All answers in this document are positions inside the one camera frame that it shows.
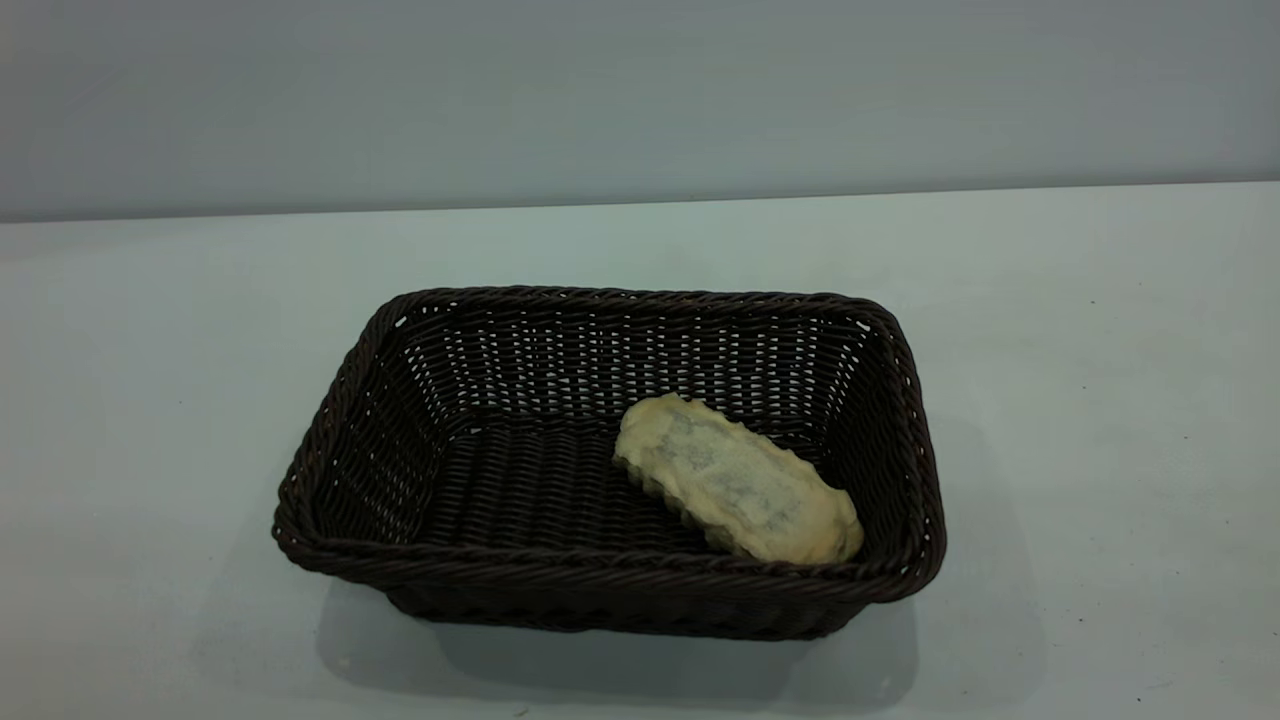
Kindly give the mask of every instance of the dark brown wicker basket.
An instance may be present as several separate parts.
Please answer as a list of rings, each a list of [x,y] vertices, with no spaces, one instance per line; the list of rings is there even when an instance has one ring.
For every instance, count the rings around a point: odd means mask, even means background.
[[[709,550],[611,464],[622,413],[705,400],[849,491],[852,562]],[[918,592],[946,548],[911,351],[837,295],[433,290],[384,305],[280,484],[289,560],[411,615],[815,638]]]

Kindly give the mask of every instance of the basket bottom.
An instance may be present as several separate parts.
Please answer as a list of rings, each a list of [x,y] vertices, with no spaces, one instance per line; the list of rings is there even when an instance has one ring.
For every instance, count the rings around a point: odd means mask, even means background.
[[[490,416],[465,429],[442,459],[417,542],[724,555],[613,466],[616,434],[617,423],[563,416]],[[778,445],[813,456],[812,445],[794,438]],[[401,611],[440,623],[762,641],[818,638],[864,607],[571,587],[383,589]]]
[[[613,466],[617,423],[499,418],[449,443],[416,542],[724,555]],[[777,438],[801,457],[813,446]]]

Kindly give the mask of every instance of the white backdrop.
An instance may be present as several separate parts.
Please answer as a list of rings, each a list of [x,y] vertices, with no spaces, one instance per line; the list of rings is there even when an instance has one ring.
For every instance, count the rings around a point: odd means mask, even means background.
[[[0,0],[0,219],[1280,177],[1275,0]]]

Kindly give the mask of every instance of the white table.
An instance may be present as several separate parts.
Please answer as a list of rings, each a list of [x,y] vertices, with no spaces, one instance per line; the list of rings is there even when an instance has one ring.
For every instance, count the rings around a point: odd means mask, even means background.
[[[0,227],[0,716],[1274,719],[1277,272],[1277,183]],[[365,319],[490,283],[881,301],[942,574],[759,644],[433,626],[288,564]]]

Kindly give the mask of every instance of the table surface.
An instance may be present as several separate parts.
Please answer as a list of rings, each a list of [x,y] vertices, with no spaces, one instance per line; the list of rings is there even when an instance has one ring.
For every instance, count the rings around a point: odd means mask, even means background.
[[[1280,183],[0,225],[0,715],[1276,717],[1277,269]],[[771,644],[431,625],[288,564],[367,316],[507,283],[890,307],[937,580]]]

